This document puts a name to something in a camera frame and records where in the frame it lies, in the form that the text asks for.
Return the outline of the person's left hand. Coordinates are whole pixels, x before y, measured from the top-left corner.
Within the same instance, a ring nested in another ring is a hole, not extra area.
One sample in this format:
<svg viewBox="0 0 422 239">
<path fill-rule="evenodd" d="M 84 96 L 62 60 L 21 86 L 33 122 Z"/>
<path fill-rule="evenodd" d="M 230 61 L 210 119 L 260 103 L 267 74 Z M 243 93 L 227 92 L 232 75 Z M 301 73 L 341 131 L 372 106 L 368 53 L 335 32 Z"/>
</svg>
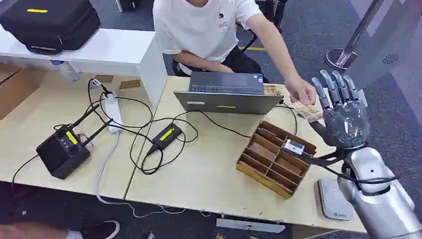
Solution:
<svg viewBox="0 0 422 239">
<path fill-rule="evenodd" d="M 316 103 L 316 89 L 300 76 L 286 79 L 285 86 L 290 93 L 292 103 L 298 101 L 304 105 L 314 105 Z"/>
</svg>

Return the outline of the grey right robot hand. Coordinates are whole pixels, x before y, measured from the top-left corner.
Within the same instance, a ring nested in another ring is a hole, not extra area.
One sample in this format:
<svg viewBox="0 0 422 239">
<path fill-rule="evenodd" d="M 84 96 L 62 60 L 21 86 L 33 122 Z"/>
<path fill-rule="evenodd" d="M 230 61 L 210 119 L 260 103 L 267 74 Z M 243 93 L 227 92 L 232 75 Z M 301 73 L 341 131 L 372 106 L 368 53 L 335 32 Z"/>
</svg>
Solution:
<svg viewBox="0 0 422 239">
<path fill-rule="evenodd" d="M 369 136 L 370 125 L 366 107 L 359 99 L 353 80 L 336 70 L 329 74 L 322 69 L 320 74 L 328 94 L 318 78 L 313 77 L 312 82 L 323 110 L 324 124 L 314 121 L 310 123 L 311 127 L 329 146 L 342 149 L 363 146 Z"/>
</svg>

